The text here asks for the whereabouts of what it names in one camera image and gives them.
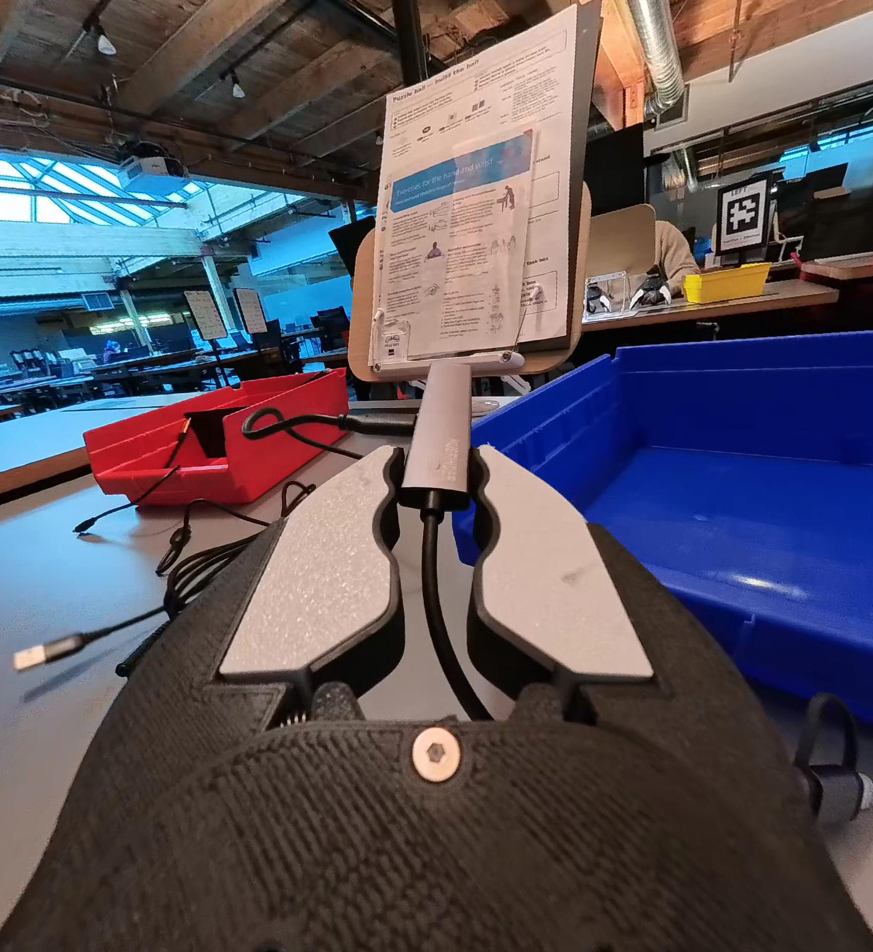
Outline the white ceiling projector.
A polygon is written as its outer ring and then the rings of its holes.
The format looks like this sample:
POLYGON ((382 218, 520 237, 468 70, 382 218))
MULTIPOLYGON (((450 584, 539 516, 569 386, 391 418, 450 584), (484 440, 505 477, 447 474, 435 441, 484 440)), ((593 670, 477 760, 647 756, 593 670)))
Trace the white ceiling projector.
POLYGON ((129 193, 165 199, 189 183, 181 163, 167 156, 129 157, 118 171, 121 186, 129 193))

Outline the grey USB hub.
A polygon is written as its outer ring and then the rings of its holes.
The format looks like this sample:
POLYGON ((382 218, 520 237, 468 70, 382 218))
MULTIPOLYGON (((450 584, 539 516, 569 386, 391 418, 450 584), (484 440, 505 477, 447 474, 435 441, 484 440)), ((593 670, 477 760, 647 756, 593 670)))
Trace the grey USB hub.
POLYGON ((398 492, 402 506, 441 512, 469 508, 471 382, 465 363, 431 364, 398 492))

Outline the yellow plastic bin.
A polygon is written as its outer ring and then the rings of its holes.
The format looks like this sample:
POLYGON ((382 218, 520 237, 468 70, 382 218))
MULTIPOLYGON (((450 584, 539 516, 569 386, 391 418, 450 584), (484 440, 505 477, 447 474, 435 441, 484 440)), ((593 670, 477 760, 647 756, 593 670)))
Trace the yellow plastic bin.
POLYGON ((682 294, 692 304, 722 303, 762 294, 771 264, 761 262, 735 268, 705 270, 684 277, 682 294))

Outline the white table with brown edge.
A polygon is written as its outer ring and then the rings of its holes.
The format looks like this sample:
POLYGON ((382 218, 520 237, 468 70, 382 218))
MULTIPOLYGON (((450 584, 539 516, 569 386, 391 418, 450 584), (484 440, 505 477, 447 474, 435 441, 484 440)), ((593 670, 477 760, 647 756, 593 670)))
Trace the white table with brown edge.
POLYGON ((88 475, 86 431, 191 398, 164 394, 100 399, 0 422, 0 505, 88 475))

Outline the black and white marker sign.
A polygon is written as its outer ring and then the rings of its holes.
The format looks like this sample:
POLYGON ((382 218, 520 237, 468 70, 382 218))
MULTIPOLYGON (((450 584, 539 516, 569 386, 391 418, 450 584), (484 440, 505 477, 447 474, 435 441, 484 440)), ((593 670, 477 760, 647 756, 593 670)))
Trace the black and white marker sign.
POLYGON ((764 250, 771 224, 772 173, 720 188, 716 194, 713 251, 718 257, 764 250))

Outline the silver ventilation duct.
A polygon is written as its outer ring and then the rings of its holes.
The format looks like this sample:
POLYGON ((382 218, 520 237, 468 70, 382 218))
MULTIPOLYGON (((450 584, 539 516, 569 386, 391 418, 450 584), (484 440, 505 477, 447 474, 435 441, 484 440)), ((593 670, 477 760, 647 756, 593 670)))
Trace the silver ventilation duct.
POLYGON ((677 106, 686 110, 689 102, 670 3, 627 1, 626 5, 653 85, 645 115, 660 126, 665 114, 677 106))

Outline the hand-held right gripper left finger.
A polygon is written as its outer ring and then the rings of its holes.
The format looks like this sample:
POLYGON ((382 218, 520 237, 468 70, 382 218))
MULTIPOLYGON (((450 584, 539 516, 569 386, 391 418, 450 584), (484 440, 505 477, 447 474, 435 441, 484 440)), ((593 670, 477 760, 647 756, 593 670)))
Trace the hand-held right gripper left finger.
POLYGON ((321 484, 221 577, 216 679, 290 685, 310 700, 325 684, 360 698, 405 650, 394 548, 405 452, 383 445, 321 484))

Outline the black pole with disc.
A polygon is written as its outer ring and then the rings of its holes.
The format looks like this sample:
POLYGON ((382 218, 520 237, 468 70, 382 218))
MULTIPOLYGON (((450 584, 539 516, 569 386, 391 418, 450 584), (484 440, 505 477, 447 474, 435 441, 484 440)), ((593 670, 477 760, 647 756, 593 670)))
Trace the black pole with disc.
POLYGON ((423 41, 418 1, 392 1, 398 58, 406 88, 429 75, 428 54, 423 41))

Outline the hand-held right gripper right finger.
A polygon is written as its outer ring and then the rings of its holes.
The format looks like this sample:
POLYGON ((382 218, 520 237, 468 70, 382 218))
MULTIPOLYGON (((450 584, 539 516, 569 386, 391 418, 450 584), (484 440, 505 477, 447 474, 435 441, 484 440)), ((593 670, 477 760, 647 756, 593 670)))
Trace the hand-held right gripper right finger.
POLYGON ((572 700, 585 685, 650 683, 653 666, 585 517, 492 446, 473 449, 470 474, 477 672, 512 700, 531 684, 572 700))

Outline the blue-headed leaflet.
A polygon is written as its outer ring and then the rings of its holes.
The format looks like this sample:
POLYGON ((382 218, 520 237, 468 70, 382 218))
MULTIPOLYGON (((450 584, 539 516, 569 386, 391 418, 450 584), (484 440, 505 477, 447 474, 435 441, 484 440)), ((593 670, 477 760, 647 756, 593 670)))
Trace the blue-headed leaflet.
POLYGON ((388 175, 374 239, 373 363, 515 347, 537 140, 532 125, 486 133, 388 175))

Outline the blue plastic bin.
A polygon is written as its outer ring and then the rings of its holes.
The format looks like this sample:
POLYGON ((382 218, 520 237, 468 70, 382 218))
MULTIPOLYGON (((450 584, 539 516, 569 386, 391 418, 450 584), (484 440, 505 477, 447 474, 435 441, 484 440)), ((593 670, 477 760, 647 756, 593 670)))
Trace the blue plastic bin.
POLYGON ((619 349, 474 424, 750 679, 873 725, 873 331, 619 349))

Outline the wooden table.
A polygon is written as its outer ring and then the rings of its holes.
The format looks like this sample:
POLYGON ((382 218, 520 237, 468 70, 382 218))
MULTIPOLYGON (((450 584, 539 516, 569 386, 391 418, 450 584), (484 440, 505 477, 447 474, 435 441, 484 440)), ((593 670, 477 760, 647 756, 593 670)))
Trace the wooden table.
POLYGON ((614 314, 590 315, 582 320, 582 333, 683 322, 716 322, 747 314, 798 309, 836 303, 839 291, 824 285, 786 280, 769 282, 761 294, 714 303, 689 303, 683 297, 673 303, 637 308, 614 314))
POLYGON ((873 253, 816 259, 800 265, 800 277, 819 282, 873 280, 873 253))

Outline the red plastic bin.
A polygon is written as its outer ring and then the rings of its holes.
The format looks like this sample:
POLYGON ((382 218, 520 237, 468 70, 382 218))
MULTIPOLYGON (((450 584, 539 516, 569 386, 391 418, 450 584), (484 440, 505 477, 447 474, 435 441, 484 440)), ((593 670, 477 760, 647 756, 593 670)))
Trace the red plastic bin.
POLYGON ((145 506, 195 499, 250 504, 316 458, 318 447, 287 433, 259 441, 241 428, 253 411, 274 408, 286 419, 348 411, 342 368, 253 380, 88 430, 89 464, 105 494, 145 506))

